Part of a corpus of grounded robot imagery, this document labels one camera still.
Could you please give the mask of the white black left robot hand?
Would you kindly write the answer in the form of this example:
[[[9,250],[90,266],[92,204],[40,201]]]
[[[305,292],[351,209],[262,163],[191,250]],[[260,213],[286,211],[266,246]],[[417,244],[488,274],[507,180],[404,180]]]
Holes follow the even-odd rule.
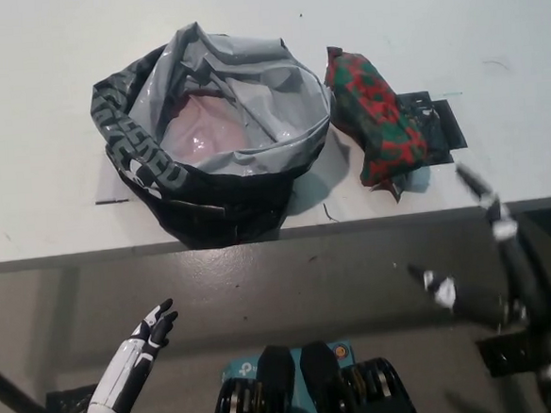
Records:
[[[130,413],[147,381],[159,351],[166,347],[178,312],[171,311],[171,298],[155,306],[122,342],[107,366],[90,405],[114,413]]]

